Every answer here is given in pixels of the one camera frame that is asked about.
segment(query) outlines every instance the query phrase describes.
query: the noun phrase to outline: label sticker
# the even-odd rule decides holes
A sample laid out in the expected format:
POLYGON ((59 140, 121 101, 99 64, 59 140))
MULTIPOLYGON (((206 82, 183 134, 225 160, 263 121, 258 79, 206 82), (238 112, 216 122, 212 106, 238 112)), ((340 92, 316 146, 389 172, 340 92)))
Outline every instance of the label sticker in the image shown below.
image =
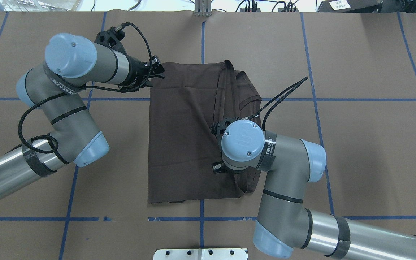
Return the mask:
POLYGON ((351 8, 351 6, 348 4, 347 0, 338 0, 330 2, 331 7, 333 10, 341 10, 346 8, 351 8))

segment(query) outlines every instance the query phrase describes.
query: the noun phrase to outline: light blue cap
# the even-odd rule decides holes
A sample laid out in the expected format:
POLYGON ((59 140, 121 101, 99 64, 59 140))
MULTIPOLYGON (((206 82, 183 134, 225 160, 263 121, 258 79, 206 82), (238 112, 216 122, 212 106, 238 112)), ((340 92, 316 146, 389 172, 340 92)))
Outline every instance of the light blue cap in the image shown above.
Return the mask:
POLYGON ((258 221, 256 221, 255 234, 253 236, 255 247, 261 252, 277 258, 289 258, 292 256, 293 247, 289 247, 272 235, 258 221))
POLYGON ((25 86, 25 80, 27 79, 27 73, 23 74, 23 76, 17 81, 15 85, 15 90, 17 91, 18 98, 27 104, 29 107, 34 106, 35 104, 30 99, 27 93, 27 88, 25 86))
POLYGON ((84 149, 76 157, 74 163, 78 167, 84 167, 102 156, 106 155, 110 150, 110 146, 104 137, 102 131, 100 131, 84 149))
POLYGON ((325 165, 327 165, 327 153, 325 153, 325 149, 317 143, 311 143, 302 139, 300 140, 304 143, 307 157, 309 158, 309 168, 311 173, 309 174, 308 182, 317 182, 322 178, 322 174, 325 171, 325 165))
POLYGON ((233 161, 249 161, 260 155, 263 147, 263 130, 250 120, 230 124, 221 140, 222 151, 233 161))
POLYGON ((49 69, 65 78, 86 75, 97 61, 97 50, 83 36, 59 33, 49 40, 44 53, 49 69))

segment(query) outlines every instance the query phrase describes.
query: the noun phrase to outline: white mounting plate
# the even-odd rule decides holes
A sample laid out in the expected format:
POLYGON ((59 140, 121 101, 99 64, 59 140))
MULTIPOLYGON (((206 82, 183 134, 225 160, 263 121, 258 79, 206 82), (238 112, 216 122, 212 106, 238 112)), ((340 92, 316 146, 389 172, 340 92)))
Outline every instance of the white mounting plate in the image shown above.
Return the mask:
POLYGON ((248 250, 243 248, 167 249, 157 250, 153 260, 248 260, 247 252, 248 250))

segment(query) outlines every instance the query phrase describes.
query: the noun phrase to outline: gray robot arm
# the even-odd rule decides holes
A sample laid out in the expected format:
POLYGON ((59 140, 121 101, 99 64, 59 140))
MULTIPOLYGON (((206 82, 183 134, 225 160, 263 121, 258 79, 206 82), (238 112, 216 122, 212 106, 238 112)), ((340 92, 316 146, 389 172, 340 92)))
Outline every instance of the gray robot arm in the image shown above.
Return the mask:
POLYGON ((45 63, 18 81, 17 94, 30 107, 60 96, 41 105, 53 127, 48 135, 57 140, 58 149, 46 153, 55 146, 52 140, 31 139, 28 143, 41 152, 22 144, 2 156, 0 199, 66 164, 83 167, 108 153, 109 145, 78 92, 89 81, 122 86, 120 92, 136 91, 164 71, 156 56, 146 64, 126 54, 119 42, 124 25, 100 32, 94 43, 82 36, 55 35, 46 47, 45 63))
POLYGON ((318 181, 325 170, 320 145, 237 120, 229 122, 222 135, 221 153, 225 166, 233 170, 251 166, 268 172, 253 239, 262 252, 289 258, 297 247, 336 259, 416 260, 414 235, 303 207, 306 183, 318 181))

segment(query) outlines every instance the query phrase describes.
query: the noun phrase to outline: garment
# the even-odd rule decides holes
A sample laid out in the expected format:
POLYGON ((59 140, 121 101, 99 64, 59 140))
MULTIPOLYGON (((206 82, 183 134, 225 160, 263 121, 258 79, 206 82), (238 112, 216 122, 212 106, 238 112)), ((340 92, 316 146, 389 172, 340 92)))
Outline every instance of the garment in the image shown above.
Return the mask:
POLYGON ((261 97, 243 71, 219 64, 163 64, 150 90, 148 202, 238 198, 253 192, 260 171, 213 173, 221 161, 213 123, 257 112, 261 97))

